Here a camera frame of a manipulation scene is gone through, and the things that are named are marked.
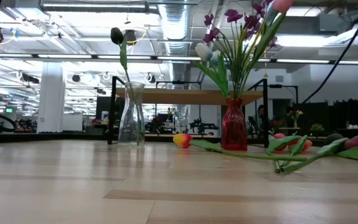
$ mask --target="light wood surface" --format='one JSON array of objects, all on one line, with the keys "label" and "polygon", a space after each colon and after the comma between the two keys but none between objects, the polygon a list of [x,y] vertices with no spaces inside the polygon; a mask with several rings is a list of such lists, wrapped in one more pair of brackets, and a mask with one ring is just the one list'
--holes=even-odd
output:
[{"label": "light wood surface", "polygon": [[51,223],[358,224],[358,161],[281,176],[271,161],[173,143],[0,144],[0,224]]},{"label": "light wood surface", "polygon": [[[118,88],[117,95],[125,98],[125,89]],[[262,91],[244,91],[243,105],[263,97]],[[219,90],[167,90],[146,88],[143,103],[184,105],[226,105],[226,98]]]}]

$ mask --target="pink tulip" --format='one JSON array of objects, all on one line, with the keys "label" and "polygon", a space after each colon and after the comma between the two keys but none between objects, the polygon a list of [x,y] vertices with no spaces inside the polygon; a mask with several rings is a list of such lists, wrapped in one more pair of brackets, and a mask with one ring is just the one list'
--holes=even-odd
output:
[{"label": "pink tulip", "polygon": [[275,0],[273,7],[275,10],[281,13],[287,12],[293,4],[293,0]]}]

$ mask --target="white tulip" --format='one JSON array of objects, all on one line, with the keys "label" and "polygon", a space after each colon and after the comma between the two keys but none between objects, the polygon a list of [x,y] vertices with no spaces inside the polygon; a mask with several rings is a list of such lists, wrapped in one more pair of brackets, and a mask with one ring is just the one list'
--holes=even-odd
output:
[{"label": "white tulip", "polygon": [[212,57],[211,57],[211,62],[214,66],[218,66],[218,61],[219,61],[219,56],[220,56],[221,52],[218,50],[215,50],[212,53]]},{"label": "white tulip", "polygon": [[211,59],[213,53],[212,50],[206,44],[198,43],[196,46],[196,52],[202,61],[207,62]]}]

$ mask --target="wooden tabletop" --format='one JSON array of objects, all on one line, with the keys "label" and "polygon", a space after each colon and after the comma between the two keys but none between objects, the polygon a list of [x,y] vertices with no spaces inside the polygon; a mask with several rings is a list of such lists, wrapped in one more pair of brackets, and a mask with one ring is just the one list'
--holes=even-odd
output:
[{"label": "wooden tabletop", "polygon": [[[125,89],[118,88],[117,95],[125,98]],[[263,97],[262,91],[244,91],[243,105]],[[168,90],[146,88],[143,103],[184,104],[184,105],[227,105],[226,97],[220,90]]]}]

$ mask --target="black tulip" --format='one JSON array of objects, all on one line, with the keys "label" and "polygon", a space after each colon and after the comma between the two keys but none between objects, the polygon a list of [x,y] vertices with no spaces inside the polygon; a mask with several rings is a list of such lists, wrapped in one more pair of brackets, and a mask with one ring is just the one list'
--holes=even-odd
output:
[{"label": "black tulip", "polygon": [[117,45],[122,44],[122,41],[124,41],[124,35],[117,27],[111,29],[110,38]]}]

